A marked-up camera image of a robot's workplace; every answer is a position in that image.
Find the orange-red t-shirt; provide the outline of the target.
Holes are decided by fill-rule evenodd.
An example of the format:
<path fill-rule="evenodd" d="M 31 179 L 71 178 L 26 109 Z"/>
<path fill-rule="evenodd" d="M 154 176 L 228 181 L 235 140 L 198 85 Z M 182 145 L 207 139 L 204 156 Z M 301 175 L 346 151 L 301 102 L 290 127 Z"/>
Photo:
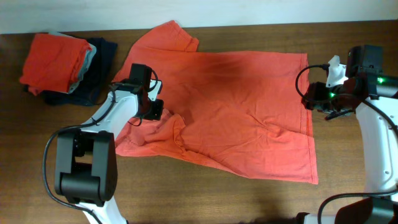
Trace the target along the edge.
<path fill-rule="evenodd" d="M 131 47 L 116 74 L 132 64 L 163 83 L 161 119 L 131 119 L 116 140 L 126 157 L 167 156 L 250 179 L 318 183 L 312 114 L 297 88 L 308 87 L 306 54 L 205 53 L 169 21 Z"/>

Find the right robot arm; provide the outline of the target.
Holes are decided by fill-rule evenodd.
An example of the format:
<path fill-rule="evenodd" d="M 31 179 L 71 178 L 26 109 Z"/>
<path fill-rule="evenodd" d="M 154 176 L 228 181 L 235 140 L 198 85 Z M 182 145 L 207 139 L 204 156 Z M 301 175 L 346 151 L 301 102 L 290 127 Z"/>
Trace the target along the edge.
<path fill-rule="evenodd" d="M 326 82 L 300 94 L 306 109 L 326 113 L 327 120 L 356 115 L 366 186 L 363 193 L 327 198 L 316 214 L 299 213 L 296 223 L 397 223 L 397 77 L 386 75 L 382 62 L 382 47 L 353 47 L 346 64 L 334 56 L 320 65 Z"/>

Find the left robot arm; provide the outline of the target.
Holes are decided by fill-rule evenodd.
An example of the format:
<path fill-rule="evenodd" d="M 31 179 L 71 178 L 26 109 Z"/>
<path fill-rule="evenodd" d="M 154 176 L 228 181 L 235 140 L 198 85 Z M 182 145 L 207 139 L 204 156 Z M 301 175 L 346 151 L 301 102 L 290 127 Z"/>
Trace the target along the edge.
<path fill-rule="evenodd" d="M 86 122 L 57 131 L 54 189 L 64 205 L 82 211 L 90 223 L 127 223 L 114 198 L 118 182 L 115 140 L 130 119 L 159 120 L 162 81 L 143 64 L 109 87 L 105 102 Z"/>

